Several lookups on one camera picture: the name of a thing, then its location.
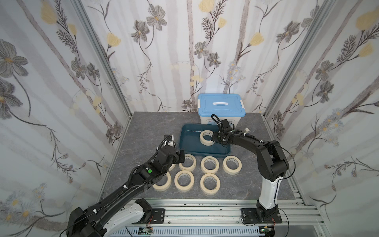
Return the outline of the teal plastic tray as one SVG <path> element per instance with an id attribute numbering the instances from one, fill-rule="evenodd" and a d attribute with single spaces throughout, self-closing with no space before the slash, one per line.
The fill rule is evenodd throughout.
<path id="1" fill-rule="evenodd" d="M 194 156 L 213 156 L 215 158 L 224 158 L 231 154 L 231 146 L 223 146 L 219 143 L 214 143 L 211 146 L 205 146 L 200 141 L 200 134 L 204 130 L 218 132 L 216 125 L 207 125 L 199 123 L 188 123 L 183 125 L 180 135 L 179 147 L 187 154 Z"/>

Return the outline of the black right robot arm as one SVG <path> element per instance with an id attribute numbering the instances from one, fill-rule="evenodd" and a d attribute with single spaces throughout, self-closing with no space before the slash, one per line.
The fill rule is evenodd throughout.
<path id="1" fill-rule="evenodd" d="M 240 146 L 256 155 L 258 170 L 263 181 L 261 194 L 256 203 L 255 218 L 258 223 L 272 221 L 279 214 L 278 191 L 290 168 L 284 154 L 286 150 L 278 141 L 258 139 L 230 125 L 227 119 L 221 120 L 216 114 L 212 114 L 211 118 L 218 127 L 218 132 L 212 135 L 212 141 L 224 146 Z"/>

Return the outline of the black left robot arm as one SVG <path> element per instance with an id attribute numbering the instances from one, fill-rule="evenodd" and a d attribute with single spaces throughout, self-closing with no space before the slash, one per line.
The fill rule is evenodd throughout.
<path id="1" fill-rule="evenodd" d="M 61 234 L 67 237 L 109 237 L 128 225 L 148 223 L 153 209 L 146 200 L 138 199 L 128 208 L 125 205 L 159 182 L 173 164 L 184 161 L 184 150 L 177 150 L 173 136 L 165 135 L 152 157 L 133 168 L 123 185 L 96 204 L 72 211 L 68 226 Z"/>

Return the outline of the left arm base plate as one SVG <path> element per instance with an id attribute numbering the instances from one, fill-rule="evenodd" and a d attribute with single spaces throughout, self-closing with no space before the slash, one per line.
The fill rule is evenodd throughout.
<path id="1" fill-rule="evenodd" d="M 153 224 L 163 224 L 165 219 L 165 209 L 164 208 L 153 208 L 151 211 L 148 212 L 146 224 L 147 225 L 153 225 Z"/>

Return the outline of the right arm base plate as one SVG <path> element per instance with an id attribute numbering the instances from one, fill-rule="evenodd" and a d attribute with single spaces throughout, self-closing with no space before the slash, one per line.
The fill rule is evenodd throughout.
<path id="1" fill-rule="evenodd" d="M 242 208 L 242 221 L 245 224 L 281 224 L 281 214 L 277 208 L 265 210 L 263 208 Z"/>

